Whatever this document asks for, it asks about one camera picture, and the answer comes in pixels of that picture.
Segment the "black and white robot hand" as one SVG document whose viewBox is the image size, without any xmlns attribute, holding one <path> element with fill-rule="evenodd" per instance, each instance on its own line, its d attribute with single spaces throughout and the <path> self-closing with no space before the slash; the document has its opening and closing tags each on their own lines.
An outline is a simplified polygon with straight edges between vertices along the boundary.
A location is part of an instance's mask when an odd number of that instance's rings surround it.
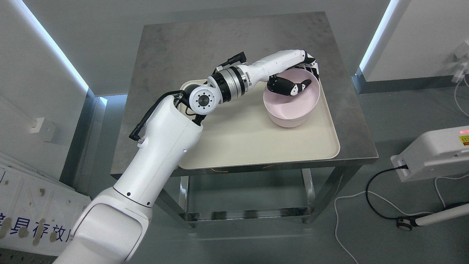
<svg viewBox="0 0 469 264">
<path fill-rule="evenodd" d="M 290 49 L 275 52 L 251 65 L 239 65 L 239 69 L 248 78 L 248 90 L 258 82 L 266 82 L 270 92 L 283 96 L 296 96 L 312 84 L 306 78 L 297 81 L 289 80 L 283 75 L 293 70 L 308 72 L 319 80 L 319 69 L 316 59 L 305 50 Z"/>
</svg>

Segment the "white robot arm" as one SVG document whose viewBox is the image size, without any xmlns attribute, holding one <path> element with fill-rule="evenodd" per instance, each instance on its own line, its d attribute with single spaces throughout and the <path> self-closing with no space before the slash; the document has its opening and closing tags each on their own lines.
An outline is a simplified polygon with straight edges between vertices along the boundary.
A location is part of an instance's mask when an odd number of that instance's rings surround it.
<svg viewBox="0 0 469 264">
<path fill-rule="evenodd" d="M 219 103 L 243 95 L 248 80 L 240 52 L 208 80 L 166 92 L 129 134 L 139 150 L 119 180 L 85 208 L 56 264 L 122 264 L 134 255 L 153 216 L 152 206 L 178 162 L 197 144 L 202 121 Z"/>
</svg>

